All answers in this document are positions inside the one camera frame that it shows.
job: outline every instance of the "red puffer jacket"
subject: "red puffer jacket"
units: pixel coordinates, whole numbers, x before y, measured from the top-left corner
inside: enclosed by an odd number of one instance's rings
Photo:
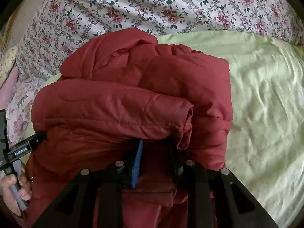
[[[29,226],[80,170],[105,168],[134,148],[131,138],[142,138],[139,183],[123,193],[124,225],[186,227],[187,193],[175,189],[156,140],[172,136],[203,166],[223,167],[232,121],[228,62],[125,29],[92,39],[60,72],[32,107],[34,129],[48,140],[27,163]]]

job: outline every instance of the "green bed sheet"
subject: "green bed sheet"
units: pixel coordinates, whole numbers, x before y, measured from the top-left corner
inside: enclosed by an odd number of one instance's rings
[[[303,48],[231,31],[160,36],[158,42],[184,44],[229,62],[234,118],[227,168],[280,228],[288,227],[304,204]]]

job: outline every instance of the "metal bolt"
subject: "metal bolt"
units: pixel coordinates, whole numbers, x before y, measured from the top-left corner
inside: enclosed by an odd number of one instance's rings
[[[119,161],[116,161],[116,162],[115,162],[115,165],[116,165],[117,167],[122,167],[122,166],[125,165],[125,162],[119,160]]]
[[[88,169],[83,169],[80,174],[83,176],[89,175],[90,171]]]
[[[188,166],[194,166],[195,165],[195,161],[192,160],[192,159],[188,159],[188,160],[186,160],[186,165],[188,165]]]
[[[230,171],[227,168],[221,169],[221,173],[224,175],[229,175]]]

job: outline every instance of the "hand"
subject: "hand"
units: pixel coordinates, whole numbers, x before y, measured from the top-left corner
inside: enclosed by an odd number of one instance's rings
[[[32,198],[32,191],[31,191],[31,183],[27,180],[24,170],[24,164],[21,166],[22,174],[19,178],[20,185],[22,186],[21,189],[18,191],[18,195],[24,200],[28,201]],[[0,185],[3,188],[3,201],[7,205],[7,207],[16,215],[21,216],[21,211],[15,200],[13,193],[10,189],[10,186],[17,182],[17,178],[14,174],[4,176],[0,181]]]

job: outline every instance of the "floral bed sheet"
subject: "floral bed sheet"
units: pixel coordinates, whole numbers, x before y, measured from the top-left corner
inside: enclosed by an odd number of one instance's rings
[[[303,22],[286,0],[45,0],[18,45],[10,141],[22,138],[35,94],[65,58],[93,37],[130,27],[155,36],[235,30],[304,43]]]

